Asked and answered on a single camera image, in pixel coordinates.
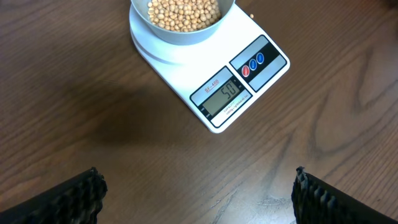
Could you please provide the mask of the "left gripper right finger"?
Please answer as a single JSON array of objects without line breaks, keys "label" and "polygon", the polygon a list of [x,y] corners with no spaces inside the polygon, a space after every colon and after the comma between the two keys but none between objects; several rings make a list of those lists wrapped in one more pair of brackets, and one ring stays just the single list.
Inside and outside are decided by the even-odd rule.
[{"label": "left gripper right finger", "polygon": [[303,167],[296,172],[291,199],[297,224],[397,224]]}]

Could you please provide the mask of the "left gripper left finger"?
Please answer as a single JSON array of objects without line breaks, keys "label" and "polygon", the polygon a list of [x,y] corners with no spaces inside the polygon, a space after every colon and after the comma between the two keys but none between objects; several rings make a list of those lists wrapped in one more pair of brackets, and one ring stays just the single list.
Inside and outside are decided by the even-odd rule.
[{"label": "left gripper left finger", "polygon": [[1,212],[1,223],[96,224],[108,191],[92,167],[41,194]]}]

